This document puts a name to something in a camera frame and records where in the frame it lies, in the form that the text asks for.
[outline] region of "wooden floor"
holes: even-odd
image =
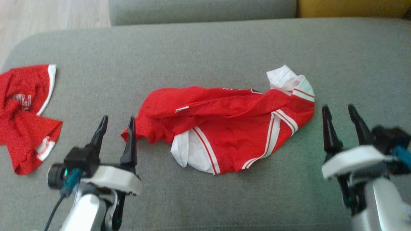
[[[0,69],[14,46],[30,35],[109,26],[108,0],[0,0]]]

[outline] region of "black cable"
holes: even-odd
[[[57,208],[59,207],[59,205],[61,204],[61,202],[63,201],[64,198],[65,198],[64,196],[61,196],[60,199],[55,204],[54,209],[53,209],[53,211],[51,211],[50,217],[48,218],[48,221],[47,221],[46,227],[44,228],[44,231],[48,230],[48,228],[50,226],[50,223],[51,223],[51,220],[53,219],[53,216],[54,216]]]

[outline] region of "fabric upholstery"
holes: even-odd
[[[122,228],[349,230],[336,180],[322,178],[321,107],[329,104],[345,147],[354,147],[353,103],[370,127],[411,132],[411,22],[381,18],[322,18],[134,25],[37,34],[9,55],[12,67],[53,63],[55,88],[43,115],[63,121],[60,139],[28,176],[13,172],[0,147],[0,227],[43,229],[59,193],[47,187],[49,166],[88,143],[103,115],[109,125],[100,158],[116,163],[120,133],[145,97],[162,87],[269,89],[266,72],[287,64],[316,94],[313,119],[273,155],[248,171],[218,176],[182,168],[170,145],[138,142],[141,196],[127,197]],[[411,202],[410,177],[395,177]],[[52,221],[58,229],[73,199]]]
[[[109,0],[115,25],[294,18],[296,0]]]

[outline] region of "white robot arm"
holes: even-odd
[[[324,179],[337,178],[344,205],[351,209],[355,231],[411,230],[411,206],[404,203],[390,174],[407,174],[411,154],[406,150],[411,136],[399,128],[377,126],[369,131],[353,105],[351,120],[360,146],[343,150],[332,125],[328,106],[323,107]]]
[[[101,164],[99,153],[106,133],[108,116],[104,116],[91,142],[84,148],[74,147],[64,163],[53,164],[47,174],[47,183],[59,189],[62,197],[56,204],[45,230],[62,201],[71,192],[76,197],[61,231],[118,230],[126,195],[139,195],[142,184],[136,175],[137,165],[135,122],[128,124],[129,139],[119,164]]]

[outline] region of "white stripe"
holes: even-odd
[[[282,115],[280,115],[278,112],[273,111],[272,113],[274,113],[275,115],[277,115],[278,117],[280,117],[280,119],[281,119],[282,121],[284,121],[284,122],[290,127],[290,129],[291,129],[291,135],[294,135],[294,133],[295,133],[294,126],[291,125],[286,119],[284,119],[284,117],[283,117]]]
[[[277,140],[278,140],[278,136],[280,134],[280,121],[281,119],[278,116],[275,116],[274,119],[274,125],[272,127],[272,132],[271,132],[271,140],[270,140],[270,144],[268,146],[268,150],[265,152],[265,154],[259,158],[255,158],[254,160],[252,160],[250,162],[250,164],[248,164],[247,169],[250,168],[250,166],[257,160],[259,159],[263,159],[268,157],[269,155],[271,155],[272,151],[274,150],[275,145],[277,144]]]
[[[270,124],[268,125],[268,131],[267,131],[266,149],[264,150],[264,153],[262,154],[262,156],[264,156],[267,153],[267,150],[268,150],[268,144],[270,143],[270,131],[271,131],[271,127],[272,127],[272,121],[274,120],[274,118],[275,118],[275,116],[271,115]],[[249,159],[246,163],[244,163],[244,165],[242,166],[241,169],[245,169],[247,167],[247,165],[255,159],[258,159],[258,158]]]
[[[53,88],[54,88],[54,80],[55,80],[55,72],[56,72],[56,67],[55,65],[49,65],[47,68],[47,72],[48,72],[48,78],[49,78],[49,83],[48,83],[48,95],[46,100],[44,101],[42,108],[40,108],[40,110],[37,112],[37,115],[41,115],[43,113],[43,111],[46,109],[46,106],[48,104],[48,102],[50,101],[51,98],[51,94],[53,92]]]
[[[275,147],[275,144],[277,143],[277,139],[280,133],[280,121],[281,119],[278,116],[272,114],[271,119],[270,119],[270,125],[268,126],[266,149],[264,150],[264,153],[260,157],[256,157],[256,158],[252,158],[248,160],[242,166],[242,169],[246,169],[246,168],[248,169],[256,160],[266,158],[272,153]]]
[[[286,118],[288,121],[290,121],[290,123],[294,126],[295,132],[298,131],[298,124],[293,118],[289,117],[281,109],[276,110],[276,112],[278,112],[280,115],[284,116],[284,118]]]
[[[304,94],[304,93],[302,93],[302,92],[299,92],[299,91],[293,91],[293,95],[295,95],[295,96],[298,96],[298,97],[300,97],[300,98],[303,98],[303,99],[306,99],[306,100],[309,100],[309,101],[311,101],[311,102],[314,102],[314,97],[311,97],[311,96],[309,96],[309,95],[306,95],[306,94]]]
[[[203,133],[203,131],[199,127],[195,127],[195,128],[193,128],[193,130],[195,130],[200,135],[202,140],[204,141],[205,146],[207,147],[207,149],[210,153],[211,159],[213,161],[214,168],[215,168],[215,171],[216,171],[215,174],[220,174],[221,171],[220,171],[220,167],[218,166],[217,157],[215,157],[214,151],[212,150],[210,142],[208,141],[206,135]]]

